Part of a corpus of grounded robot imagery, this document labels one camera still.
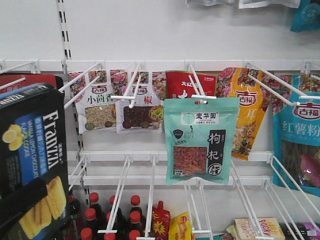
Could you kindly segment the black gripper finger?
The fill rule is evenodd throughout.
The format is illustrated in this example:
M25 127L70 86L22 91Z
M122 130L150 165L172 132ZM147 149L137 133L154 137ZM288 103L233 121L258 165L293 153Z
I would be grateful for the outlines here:
M45 182L30 182L0 200L0 219L18 220L48 194Z

